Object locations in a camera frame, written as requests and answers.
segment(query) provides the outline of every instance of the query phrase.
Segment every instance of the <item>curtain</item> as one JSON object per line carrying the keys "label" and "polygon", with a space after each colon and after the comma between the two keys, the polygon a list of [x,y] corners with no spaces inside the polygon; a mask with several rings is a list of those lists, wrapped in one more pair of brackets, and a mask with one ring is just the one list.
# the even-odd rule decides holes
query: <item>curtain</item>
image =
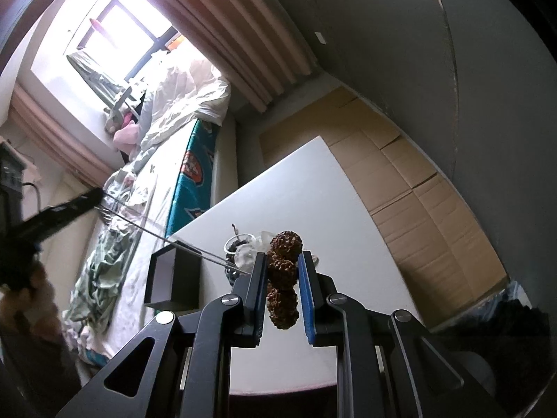
{"label": "curtain", "polygon": [[85,184],[102,186],[112,174],[113,168],[50,117],[18,83],[13,89],[9,118],[52,160]]}
{"label": "curtain", "polygon": [[276,0],[149,0],[260,112],[316,59]]}

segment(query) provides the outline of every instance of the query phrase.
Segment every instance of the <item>window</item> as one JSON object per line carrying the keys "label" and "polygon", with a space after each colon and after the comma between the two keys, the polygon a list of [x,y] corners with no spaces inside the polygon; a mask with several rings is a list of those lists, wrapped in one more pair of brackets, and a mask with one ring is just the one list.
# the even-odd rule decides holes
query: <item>window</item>
{"label": "window", "polygon": [[111,0],[90,24],[77,48],[87,47],[91,57],[116,79],[141,79],[159,51],[179,37],[171,23],[146,0]]}

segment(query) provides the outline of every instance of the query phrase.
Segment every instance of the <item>floor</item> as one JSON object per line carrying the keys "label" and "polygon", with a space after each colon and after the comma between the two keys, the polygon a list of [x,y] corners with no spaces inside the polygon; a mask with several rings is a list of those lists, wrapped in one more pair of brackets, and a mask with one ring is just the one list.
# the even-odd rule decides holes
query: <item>floor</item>
{"label": "floor", "polygon": [[321,136],[383,235],[427,326],[506,282],[470,209],[384,116],[322,74],[238,126],[238,177],[251,180]]}

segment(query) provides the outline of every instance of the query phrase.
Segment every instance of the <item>black cable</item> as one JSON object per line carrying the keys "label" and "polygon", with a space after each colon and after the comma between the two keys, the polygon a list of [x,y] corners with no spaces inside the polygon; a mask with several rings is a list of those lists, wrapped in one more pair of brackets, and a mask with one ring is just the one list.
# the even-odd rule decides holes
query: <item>black cable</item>
{"label": "black cable", "polygon": [[41,192],[38,191],[38,187],[32,182],[24,182],[21,184],[21,187],[25,187],[25,185],[30,185],[37,192],[37,212],[41,212]]}

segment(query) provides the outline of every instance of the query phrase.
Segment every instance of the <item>white table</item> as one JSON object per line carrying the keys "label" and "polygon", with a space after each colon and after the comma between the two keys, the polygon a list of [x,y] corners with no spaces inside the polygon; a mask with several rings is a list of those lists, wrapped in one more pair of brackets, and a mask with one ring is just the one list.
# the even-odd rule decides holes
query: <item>white table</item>
{"label": "white table", "polygon": [[[339,292],[368,309],[391,314],[403,308],[418,316],[375,223],[321,137],[175,235],[222,254],[224,242],[233,235],[232,223],[240,232],[251,234],[295,231],[304,249],[319,257],[318,272],[331,276]],[[230,292],[223,270],[202,262],[202,304]],[[307,343],[298,302],[300,318],[292,328],[278,330],[265,311],[260,346],[232,349],[231,394],[276,394],[336,384],[336,350]]]}

